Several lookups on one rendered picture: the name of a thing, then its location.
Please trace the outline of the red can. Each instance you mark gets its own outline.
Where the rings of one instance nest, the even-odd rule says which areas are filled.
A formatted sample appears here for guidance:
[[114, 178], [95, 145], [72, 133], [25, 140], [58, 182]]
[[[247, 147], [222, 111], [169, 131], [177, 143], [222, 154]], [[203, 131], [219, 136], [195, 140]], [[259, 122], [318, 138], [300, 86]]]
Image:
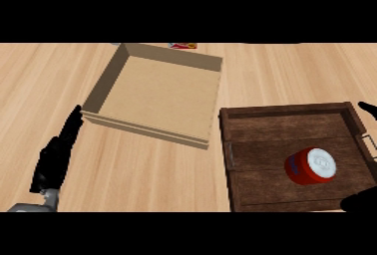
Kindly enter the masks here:
[[309, 185], [330, 182], [337, 166], [331, 154], [322, 148], [308, 147], [287, 158], [284, 169], [296, 184]]

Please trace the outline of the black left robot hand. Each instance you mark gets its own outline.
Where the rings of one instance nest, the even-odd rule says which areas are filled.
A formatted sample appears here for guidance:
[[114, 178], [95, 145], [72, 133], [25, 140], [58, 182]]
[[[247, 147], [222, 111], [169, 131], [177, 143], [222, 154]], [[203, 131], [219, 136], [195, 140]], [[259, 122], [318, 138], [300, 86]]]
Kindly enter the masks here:
[[30, 191], [40, 193], [50, 188], [59, 189], [65, 180], [71, 150], [83, 125], [81, 106], [75, 106], [67, 118], [61, 133], [53, 136], [40, 151]]

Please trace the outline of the open cardboard box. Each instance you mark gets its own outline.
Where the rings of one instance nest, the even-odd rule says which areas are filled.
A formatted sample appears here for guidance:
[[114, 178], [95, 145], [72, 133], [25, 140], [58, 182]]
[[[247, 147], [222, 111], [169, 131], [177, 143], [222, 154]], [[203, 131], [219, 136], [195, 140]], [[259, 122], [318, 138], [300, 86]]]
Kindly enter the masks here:
[[118, 46], [83, 104], [101, 126], [206, 149], [222, 58], [139, 43]]

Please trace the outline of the dark wooden tray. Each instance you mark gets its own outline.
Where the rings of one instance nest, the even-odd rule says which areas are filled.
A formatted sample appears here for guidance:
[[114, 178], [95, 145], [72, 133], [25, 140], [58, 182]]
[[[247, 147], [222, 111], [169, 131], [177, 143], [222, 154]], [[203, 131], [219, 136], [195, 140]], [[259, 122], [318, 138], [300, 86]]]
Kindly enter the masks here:
[[337, 210], [377, 186], [350, 103], [223, 108], [219, 127], [234, 212]]

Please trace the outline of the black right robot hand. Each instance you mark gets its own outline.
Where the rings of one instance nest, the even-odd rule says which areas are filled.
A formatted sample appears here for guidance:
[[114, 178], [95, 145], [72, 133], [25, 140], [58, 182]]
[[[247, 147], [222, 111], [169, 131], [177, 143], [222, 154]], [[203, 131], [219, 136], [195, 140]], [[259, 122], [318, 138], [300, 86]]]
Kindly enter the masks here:
[[[377, 120], [377, 107], [364, 102], [359, 102], [358, 106]], [[340, 208], [344, 212], [377, 213], [377, 186], [343, 198], [340, 201]]]

